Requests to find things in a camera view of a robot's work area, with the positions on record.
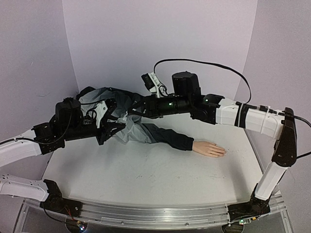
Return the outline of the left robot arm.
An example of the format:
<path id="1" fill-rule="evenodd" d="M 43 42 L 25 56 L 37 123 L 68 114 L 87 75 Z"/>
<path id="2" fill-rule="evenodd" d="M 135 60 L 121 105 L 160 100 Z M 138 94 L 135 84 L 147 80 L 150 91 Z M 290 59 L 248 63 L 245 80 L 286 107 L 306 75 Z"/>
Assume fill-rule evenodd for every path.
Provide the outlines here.
<path id="1" fill-rule="evenodd" d="M 16 161 L 52 153 L 65 147 L 65 142 L 96 138 L 99 145 L 125 128 L 112 113 L 117 107 L 114 99 L 93 103 L 83 113 L 82 104 L 74 98 L 66 98 L 56 104 L 55 115 L 49 122 L 33 126 L 15 138 L 0 143 L 0 166 Z M 30 180 L 3 173 L 0 176 L 1 195 L 24 197 L 46 202 L 55 212 L 66 206 L 56 182 Z"/>

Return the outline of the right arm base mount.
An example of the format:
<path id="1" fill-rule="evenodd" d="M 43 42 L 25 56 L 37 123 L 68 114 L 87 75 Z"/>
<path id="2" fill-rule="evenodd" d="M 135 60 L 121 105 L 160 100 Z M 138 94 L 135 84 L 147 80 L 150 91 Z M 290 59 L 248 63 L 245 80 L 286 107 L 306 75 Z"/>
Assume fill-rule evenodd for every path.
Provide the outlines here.
<path id="1" fill-rule="evenodd" d="M 255 186 L 249 201 L 231 204 L 228 206 L 230 223 L 270 213 L 270 198 L 267 200 L 261 200 L 255 197 L 255 190 L 257 186 L 258 185 Z"/>

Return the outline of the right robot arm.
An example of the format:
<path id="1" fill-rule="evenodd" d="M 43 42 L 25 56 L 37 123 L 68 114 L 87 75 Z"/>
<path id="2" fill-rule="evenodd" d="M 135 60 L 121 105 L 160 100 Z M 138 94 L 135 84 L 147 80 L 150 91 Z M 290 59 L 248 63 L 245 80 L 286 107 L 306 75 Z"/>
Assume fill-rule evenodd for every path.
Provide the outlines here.
<path id="1" fill-rule="evenodd" d="M 230 208 L 265 208 L 268 206 L 274 188 L 283 178 L 286 170 L 310 152 L 297 155 L 297 134 L 295 121 L 310 125 L 306 119 L 296 116 L 291 108 L 284 111 L 267 106 L 253 106 L 225 98 L 220 95 L 201 93 L 198 77 L 187 71 L 172 75 L 174 92 L 167 93 L 166 86 L 154 72 L 141 76 L 146 89 L 151 93 L 142 97 L 128 110 L 131 115 L 150 119 L 168 115 L 189 113 L 194 120 L 208 124 L 235 126 L 258 132 L 275 140 L 271 162 L 260 181 L 254 187 L 250 200 L 231 202 Z"/>

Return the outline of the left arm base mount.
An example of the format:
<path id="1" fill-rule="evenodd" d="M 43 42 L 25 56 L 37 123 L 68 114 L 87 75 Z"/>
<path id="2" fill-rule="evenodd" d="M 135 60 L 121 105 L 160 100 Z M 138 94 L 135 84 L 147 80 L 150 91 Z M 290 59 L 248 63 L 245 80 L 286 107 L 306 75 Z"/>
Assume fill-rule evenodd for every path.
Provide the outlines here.
<path id="1" fill-rule="evenodd" d="M 43 182 L 47 185 L 48 197 L 40 202 L 40 208 L 72 217 L 80 215 L 82 202 L 64 198 L 56 182 L 47 179 Z"/>

